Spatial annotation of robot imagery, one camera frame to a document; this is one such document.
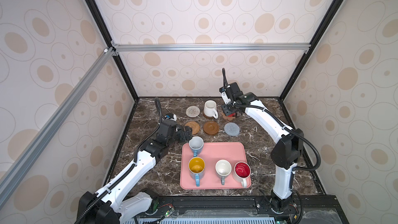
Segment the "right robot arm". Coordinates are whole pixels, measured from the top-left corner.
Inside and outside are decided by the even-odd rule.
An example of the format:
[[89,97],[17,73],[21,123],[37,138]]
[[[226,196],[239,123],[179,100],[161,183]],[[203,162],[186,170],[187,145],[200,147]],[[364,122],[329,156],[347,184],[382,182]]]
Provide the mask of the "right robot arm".
[[[283,213],[293,201],[293,179],[297,170],[315,171],[321,165],[321,157],[315,146],[308,141],[300,129],[293,129],[273,115],[259,98],[249,92],[244,94],[237,83],[229,84],[226,71],[222,69],[223,87],[219,89],[224,104],[221,106],[226,116],[245,113],[254,119],[273,139],[275,146],[271,159],[276,166],[275,183],[271,191],[271,208]],[[303,153],[303,144],[309,146],[316,157],[312,167],[300,167],[297,162]]]

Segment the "woven rattan round coaster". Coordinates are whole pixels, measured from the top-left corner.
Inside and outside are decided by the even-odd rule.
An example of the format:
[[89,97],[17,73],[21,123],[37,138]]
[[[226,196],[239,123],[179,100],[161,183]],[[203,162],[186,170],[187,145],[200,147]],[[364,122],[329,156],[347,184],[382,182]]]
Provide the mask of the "woven rattan round coaster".
[[192,129],[192,134],[196,135],[200,131],[200,125],[195,121],[189,121],[185,124],[185,126],[190,127]]

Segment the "brown wooden coaster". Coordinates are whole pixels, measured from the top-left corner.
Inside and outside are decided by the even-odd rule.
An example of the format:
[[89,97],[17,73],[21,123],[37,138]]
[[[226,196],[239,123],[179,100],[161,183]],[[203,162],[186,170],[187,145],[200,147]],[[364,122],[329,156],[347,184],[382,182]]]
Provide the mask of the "brown wooden coaster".
[[204,116],[205,118],[207,118],[207,119],[214,119],[213,116],[207,116],[207,115],[205,115],[204,113],[203,113],[203,116]]
[[216,135],[219,132],[219,124],[215,121],[206,121],[203,125],[203,131],[208,135]]

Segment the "grey woven round coaster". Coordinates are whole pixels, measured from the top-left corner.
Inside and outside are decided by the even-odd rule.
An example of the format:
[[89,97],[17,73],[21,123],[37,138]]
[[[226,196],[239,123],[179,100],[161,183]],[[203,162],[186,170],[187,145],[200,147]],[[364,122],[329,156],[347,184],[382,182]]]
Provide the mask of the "grey woven round coaster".
[[233,122],[229,122],[224,126],[224,132],[229,136],[238,136],[240,134],[240,127]]

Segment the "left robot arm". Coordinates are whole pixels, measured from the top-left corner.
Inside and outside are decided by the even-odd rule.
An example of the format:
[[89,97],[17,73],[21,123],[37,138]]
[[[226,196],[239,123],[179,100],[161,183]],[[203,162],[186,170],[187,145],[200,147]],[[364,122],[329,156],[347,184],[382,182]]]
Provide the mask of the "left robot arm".
[[113,180],[96,193],[86,192],[80,198],[77,224],[122,224],[152,206],[154,197],[149,193],[139,192],[128,200],[125,197],[175,143],[192,139],[190,127],[163,116],[159,98],[154,102],[159,113],[157,128],[138,145],[133,160]]

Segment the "brown paw shaped coaster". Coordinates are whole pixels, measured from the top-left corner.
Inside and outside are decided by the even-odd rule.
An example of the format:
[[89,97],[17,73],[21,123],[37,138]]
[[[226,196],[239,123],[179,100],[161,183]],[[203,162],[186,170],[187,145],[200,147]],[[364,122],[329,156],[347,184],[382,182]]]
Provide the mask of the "brown paw shaped coaster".
[[235,116],[226,116],[226,115],[221,115],[221,117],[224,120],[228,120],[228,121],[232,121],[232,120],[234,120],[236,118]]

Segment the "multicolour woven round coaster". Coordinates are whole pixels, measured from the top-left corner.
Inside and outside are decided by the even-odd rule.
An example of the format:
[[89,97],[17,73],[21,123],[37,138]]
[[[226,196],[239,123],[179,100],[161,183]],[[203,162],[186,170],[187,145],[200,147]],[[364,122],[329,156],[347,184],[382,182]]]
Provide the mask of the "multicolour woven round coaster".
[[200,114],[200,109],[197,106],[190,106],[186,109],[186,115],[190,118],[195,118]]

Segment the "white mug red inside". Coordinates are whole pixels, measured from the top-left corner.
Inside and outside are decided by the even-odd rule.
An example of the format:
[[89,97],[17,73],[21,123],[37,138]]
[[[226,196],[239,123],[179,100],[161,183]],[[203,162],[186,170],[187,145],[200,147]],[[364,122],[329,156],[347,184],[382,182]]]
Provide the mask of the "white mug red inside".
[[251,175],[251,168],[245,162],[238,162],[233,169],[233,178],[241,184],[243,188],[249,186],[249,178]]

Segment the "blue floral mug white inside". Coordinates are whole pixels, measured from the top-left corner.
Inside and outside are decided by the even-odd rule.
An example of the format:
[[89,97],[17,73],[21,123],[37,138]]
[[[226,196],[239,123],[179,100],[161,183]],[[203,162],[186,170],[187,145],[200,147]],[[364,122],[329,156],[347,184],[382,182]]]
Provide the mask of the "blue floral mug white inside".
[[189,147],[190,147],[191,151],[193,152],[193,156],[197,157],[201,153],[201,151],[204,147],[204,140],[199,136],[194,136],[189,141]]

